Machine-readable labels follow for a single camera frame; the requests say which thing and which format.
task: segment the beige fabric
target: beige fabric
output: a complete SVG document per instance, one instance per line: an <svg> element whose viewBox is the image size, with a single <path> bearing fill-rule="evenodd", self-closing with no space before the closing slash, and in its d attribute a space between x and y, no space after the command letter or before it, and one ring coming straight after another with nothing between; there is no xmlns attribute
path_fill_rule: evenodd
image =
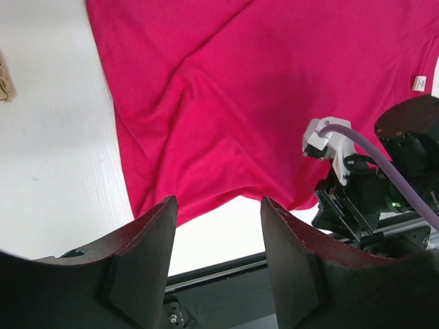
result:
<svg viewBox="0 0 439 329"><path fill-rule="evenodd" d="M0 101L10 102L16 96L5 58L0 50Z"/></svg>

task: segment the folded cloth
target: folded cloth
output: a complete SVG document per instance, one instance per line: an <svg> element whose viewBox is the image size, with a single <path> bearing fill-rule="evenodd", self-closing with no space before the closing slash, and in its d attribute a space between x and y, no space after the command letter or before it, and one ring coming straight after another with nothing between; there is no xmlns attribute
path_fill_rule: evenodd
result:
<svg viewBox="0 0 439 329"><path fill-rule="evenodd" d="M0 50L0 101L10 102L15 96L16 91L5 58Z"/></svg>
<svg viewBox="0 0 439 329"><path fill-rule="evenodd" d="M329 164L302 155L310 120L378 145L375 121L431 92L439 52L436 0L86 4L134 216L177 195L179 224L238 195L314 205Z"/></svg>

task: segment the red t-shirt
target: red t-shirt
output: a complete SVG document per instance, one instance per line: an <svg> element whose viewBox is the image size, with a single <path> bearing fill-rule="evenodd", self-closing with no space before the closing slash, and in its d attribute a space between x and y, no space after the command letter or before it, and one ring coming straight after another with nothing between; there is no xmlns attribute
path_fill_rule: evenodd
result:
<svg viewBox="0 0 439 329"><path fill-rule="evenodd" d="M135 217L177 195L178 223L243 195L316 201L328 163L302 156L312 118L373 125L431 92L437 0L88 0Z"/></svg>

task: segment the bolt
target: bolt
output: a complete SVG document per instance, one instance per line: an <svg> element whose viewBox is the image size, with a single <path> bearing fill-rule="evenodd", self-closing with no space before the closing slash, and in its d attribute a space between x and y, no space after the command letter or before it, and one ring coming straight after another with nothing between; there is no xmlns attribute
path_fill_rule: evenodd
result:
<svg viewBox="0 0 439 329"><path fill-rule="evenodd" d="M172 324L177 322L177 316L175 314L171 314L169 316L169 322L171 322Z"/></svg>

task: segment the brown object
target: brown object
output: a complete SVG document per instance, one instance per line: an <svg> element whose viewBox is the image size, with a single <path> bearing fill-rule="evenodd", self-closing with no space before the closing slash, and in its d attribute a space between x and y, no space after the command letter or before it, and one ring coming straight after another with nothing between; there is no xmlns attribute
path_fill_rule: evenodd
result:
<svg viewBox="0 0 439 329"><path fill-rule="evenodd" d="M5 58L0 51L0 101L10 102L16 96Z"/></svg>

